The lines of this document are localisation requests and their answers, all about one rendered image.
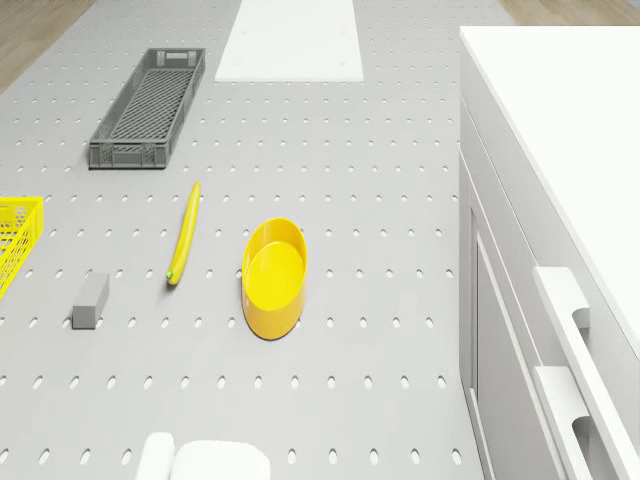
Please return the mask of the white cabinet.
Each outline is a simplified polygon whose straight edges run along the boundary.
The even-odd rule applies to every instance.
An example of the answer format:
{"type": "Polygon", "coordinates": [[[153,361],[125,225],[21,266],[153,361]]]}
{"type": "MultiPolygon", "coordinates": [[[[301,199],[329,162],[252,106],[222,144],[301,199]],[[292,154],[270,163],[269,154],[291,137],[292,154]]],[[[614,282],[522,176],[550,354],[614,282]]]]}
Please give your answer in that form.
{"type": "Polygon", "coordinates": [[[640,26],[464,26],[459,370],[485,480],[640,480],[640,26]]]}

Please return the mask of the banana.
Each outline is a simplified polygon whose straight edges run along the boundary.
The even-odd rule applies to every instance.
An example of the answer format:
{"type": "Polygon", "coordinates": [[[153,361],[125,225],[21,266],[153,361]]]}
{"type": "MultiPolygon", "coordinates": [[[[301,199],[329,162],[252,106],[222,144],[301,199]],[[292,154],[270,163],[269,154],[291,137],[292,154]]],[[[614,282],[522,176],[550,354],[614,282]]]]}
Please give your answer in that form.
{"type": "Polygon", "coordinates": [[[166,279],[169,286],[179,283],[186,266],[196,226],[200,202],[200,183],[195,182],[186,206],[179,239],[166,279]]]}

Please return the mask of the grey cube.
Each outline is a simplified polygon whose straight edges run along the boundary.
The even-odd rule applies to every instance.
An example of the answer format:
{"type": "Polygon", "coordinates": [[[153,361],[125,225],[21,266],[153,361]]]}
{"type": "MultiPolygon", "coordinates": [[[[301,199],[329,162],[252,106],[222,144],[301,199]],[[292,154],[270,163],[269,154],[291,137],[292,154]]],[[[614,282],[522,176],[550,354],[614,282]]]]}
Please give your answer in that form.
{"type": "Polygon", "coordinates": [[[84,281],[72,309],[73,329],[95,329],[109,297],[109,275],[91,273],[84,281]]]}

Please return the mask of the yellow basket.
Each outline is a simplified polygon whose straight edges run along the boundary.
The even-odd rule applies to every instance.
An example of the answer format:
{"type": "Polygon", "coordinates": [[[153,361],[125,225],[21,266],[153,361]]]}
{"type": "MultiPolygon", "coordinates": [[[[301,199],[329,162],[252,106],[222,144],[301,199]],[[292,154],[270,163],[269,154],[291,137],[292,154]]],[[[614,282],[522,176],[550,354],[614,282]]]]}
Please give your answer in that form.
{"type": "Polygon", "coordinates": [[[42,197],[0,198],[0,300],[44,227],[42,197]]]}

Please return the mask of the yellow bowl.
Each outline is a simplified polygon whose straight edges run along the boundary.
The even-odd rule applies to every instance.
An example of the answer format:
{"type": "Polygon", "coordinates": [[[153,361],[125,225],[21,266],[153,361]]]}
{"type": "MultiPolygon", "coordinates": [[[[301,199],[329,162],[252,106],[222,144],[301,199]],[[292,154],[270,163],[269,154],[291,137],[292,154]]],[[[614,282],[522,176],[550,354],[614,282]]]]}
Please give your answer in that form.
{"type": "Polygon", "coordinates": [[[242,309],[255,335],[276,340],[302,315],[308,253],[300,228],[287,218],[272,218],[250,236],[242,261],[242,309]]]}

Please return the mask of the dark grey basket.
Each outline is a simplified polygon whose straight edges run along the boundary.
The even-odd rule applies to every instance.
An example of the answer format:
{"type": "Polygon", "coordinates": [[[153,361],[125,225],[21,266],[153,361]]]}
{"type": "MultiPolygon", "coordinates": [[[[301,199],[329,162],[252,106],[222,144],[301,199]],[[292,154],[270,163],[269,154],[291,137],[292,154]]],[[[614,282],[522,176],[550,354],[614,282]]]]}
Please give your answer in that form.
{"type": "Polygon", "coordinates": [[[206,69],[204,48],[148,49],[90,139],[91,169],[164,169],[206,69]]]}

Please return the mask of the white board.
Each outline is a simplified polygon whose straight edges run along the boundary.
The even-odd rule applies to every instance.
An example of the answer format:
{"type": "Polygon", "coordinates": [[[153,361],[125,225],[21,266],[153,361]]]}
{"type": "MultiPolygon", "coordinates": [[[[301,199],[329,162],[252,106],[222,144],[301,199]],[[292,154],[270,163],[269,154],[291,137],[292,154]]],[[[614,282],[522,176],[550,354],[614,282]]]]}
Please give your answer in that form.
{"type": "Polygon", "coordinates": [[[361,82],[353,0],[242,0],[218,82],[361,82]]]}

